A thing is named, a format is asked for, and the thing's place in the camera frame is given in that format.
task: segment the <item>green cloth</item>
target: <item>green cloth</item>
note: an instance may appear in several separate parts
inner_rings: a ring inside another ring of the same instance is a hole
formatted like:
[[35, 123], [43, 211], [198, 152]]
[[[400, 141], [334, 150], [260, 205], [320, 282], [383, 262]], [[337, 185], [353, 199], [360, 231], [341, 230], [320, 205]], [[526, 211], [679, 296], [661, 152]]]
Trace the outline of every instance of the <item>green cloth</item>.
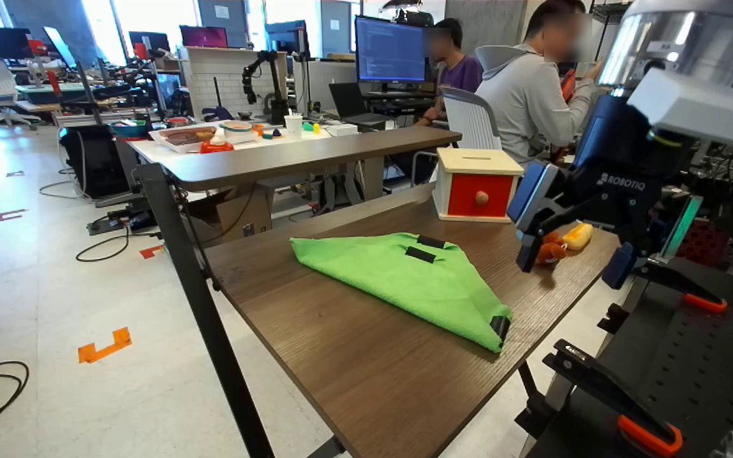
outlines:
[[450, 241], [431, 247], [407, 231], [290, 239], [290, 244], [301, 266], [498, 353], [511, 310], [498, 304], [461, 247]]

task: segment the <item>laptop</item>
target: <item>laptop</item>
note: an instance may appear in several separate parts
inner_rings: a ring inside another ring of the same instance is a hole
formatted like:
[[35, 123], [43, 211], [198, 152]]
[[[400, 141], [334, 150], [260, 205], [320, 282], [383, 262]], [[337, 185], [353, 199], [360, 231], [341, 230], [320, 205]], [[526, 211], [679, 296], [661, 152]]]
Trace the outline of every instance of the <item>laptop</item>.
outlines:
[[384, 124], [389, 119], [367, 109], [362, 87], [356, 81], [332, 85], [332, 94], [338, 119], [349, 124]]

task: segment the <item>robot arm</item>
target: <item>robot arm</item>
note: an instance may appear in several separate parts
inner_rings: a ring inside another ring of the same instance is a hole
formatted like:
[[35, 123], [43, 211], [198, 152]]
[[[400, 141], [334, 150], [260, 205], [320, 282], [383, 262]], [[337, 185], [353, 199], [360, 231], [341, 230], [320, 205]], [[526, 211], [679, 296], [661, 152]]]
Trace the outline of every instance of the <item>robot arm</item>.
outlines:
[[618, 235], [606, 271], [618, 288], [642, 257], [673, 255], [683, 217], [698, 213], [685, 189], [692, 146], [733, 146], [733, 2], [634, 0], [600, 81], [614, 91], [591, 113], [575, 163], [531, 163], [508, 217], [522, 271], [573, 219]]
[[531, 271], [542, 238], [586, 219], [618, 235], [603, 280], [620, 288], [638, 261], [675, 255], [701, 199], [683, 185], [690, 146], [733, 146], [733, 90], [648, 71], [627, 98], [606, 98], [575, 163], [530, 163], [508, 217], [522, 231], [519, 268]]
[[279, 79], [277, 79], [277, 71], [276, 71], [277, 52], [260, 52], [257, 61], [245, 66], [241, 90], [245, 90], [245, 98], [248, 98], [250, 104], [254, 104], [260, 100], [254, 94], [253, 76], [264, 61], [271, 63], [271, 76], [273, 76], [271, 123], [273, 124], [286, 124], [287, 100], [282, 98]]

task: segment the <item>monitor screen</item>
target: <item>monitor screen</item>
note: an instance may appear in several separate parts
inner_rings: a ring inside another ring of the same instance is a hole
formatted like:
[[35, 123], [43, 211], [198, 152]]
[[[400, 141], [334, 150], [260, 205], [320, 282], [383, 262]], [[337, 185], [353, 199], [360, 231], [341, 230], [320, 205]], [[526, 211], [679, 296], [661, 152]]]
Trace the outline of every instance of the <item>monitor screen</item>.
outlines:
[[183, 46], [204, 46], [204, 49], [227, 49], [230, 34], [227, 28], [193, 28], [181, 25]]
[[142, 49], [150, 52], [171, 52], [166, 34], [150, 34], [150, 32], [131, 32], [131, 49], [142, 43]]
[[76, 68], [76, 59], [72, 57], [66, 42], [61, 38], [61, 34], [52, 25], [43, 25], [43, 34], [52, 38], [57, 54], [61, 57], [64, 66]]
[[306, 21], [267, 23], [264, 34], [267, 34], [267, 52], [311, 57]]
[[425, 61], [425, 28], [367, 16], [356, 18], [360, 81], [423, 85]]
[[178, 104], [183, 76], [178, 71], [159, 71], [156, 76], [156, 87], [159, 87], [159, 104], [161, 113], [171, 113]]
[[0, 59], [30, 59], [27, 28], [0, 28]]

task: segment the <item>gray shirt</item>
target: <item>gray shirt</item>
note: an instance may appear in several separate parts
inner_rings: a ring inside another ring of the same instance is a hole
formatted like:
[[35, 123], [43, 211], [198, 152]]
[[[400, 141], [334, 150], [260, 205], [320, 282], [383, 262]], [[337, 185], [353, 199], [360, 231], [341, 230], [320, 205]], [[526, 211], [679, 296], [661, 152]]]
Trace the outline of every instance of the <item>gray shirt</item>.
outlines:
[[550, 146], [570, 146], [589, 118], [594, 79], [580, 79], [566, 104], [556, 61], [530, 46], [511, 46], [498, 59], [507, 61], [497, 61], [498, 71], [477, 94], [494, 109], [502, 150], [530, 161]]

